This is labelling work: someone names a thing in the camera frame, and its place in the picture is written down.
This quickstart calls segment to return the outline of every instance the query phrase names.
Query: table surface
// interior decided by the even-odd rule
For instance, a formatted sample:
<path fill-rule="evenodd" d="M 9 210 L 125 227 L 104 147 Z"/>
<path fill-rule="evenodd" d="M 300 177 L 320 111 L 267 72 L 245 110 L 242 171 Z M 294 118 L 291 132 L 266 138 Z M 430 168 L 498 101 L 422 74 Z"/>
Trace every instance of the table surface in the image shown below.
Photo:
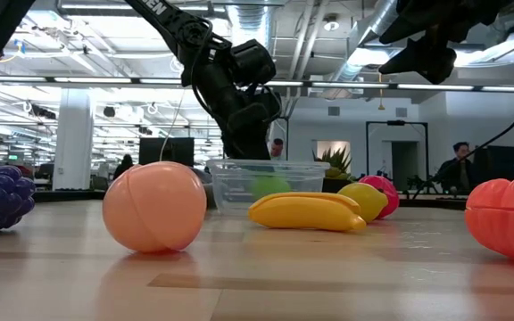
<path fill-rule="evenodd" d="M 514 321 L 514 262 L 451 210 L 349 234 L 214 215 L 187 251 L 148 256 L 113 241 L 99 201 L 40 204 L 0 234 L 0 320 Z"/>

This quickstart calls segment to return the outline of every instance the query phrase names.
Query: toy banana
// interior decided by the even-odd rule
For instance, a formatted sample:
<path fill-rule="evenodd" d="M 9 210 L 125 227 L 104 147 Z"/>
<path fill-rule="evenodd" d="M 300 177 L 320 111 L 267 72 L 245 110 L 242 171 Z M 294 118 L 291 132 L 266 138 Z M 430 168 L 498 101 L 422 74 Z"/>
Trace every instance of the toy banana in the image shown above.
<path fill-rule="evenodd" d="M 334 193 L 275 193 L 249 208 L 249 219 L 271 228 L 361 230 L 366 222 L 354 200 Z"/>

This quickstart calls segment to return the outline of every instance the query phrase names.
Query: toy lemon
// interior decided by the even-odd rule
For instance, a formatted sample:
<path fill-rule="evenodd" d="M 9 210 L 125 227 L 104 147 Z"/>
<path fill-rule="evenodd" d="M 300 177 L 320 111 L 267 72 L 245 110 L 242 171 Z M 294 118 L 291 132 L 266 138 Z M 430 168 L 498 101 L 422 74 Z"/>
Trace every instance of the toy lemon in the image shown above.
<path fill-rule="evenodd" d="M 380 211 L 388 205 L 388 198 L 372 185 L 352 183 L 343 187 L 339 194 L 350 197 L 361 206 L 361 217 L 368 223 L 378 217 Z"/>

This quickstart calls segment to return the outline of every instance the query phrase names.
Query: column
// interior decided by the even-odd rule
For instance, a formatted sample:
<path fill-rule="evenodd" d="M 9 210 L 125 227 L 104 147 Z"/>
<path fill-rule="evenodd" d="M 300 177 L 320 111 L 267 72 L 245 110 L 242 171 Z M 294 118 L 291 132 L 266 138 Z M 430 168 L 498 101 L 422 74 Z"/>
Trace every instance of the column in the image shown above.
<path fill-rule="evenodd" d="M 90 187 L 95 106 L 88 94 L 87 89 L 62 90 L 53 190 Z"/>

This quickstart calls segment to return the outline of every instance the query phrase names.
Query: plastic bin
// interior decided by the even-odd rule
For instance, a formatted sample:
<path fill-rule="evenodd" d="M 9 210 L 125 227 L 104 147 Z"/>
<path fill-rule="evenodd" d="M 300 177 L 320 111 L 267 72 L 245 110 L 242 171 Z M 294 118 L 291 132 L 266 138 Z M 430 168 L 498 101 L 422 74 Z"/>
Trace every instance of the plastic bin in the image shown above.
<path fill-rule="evenodd" d="M 321 192 L 325 162 L 208 160 L 213 194 L 223 215 L 247 215 L 255 201 L 270 193 Z"/>

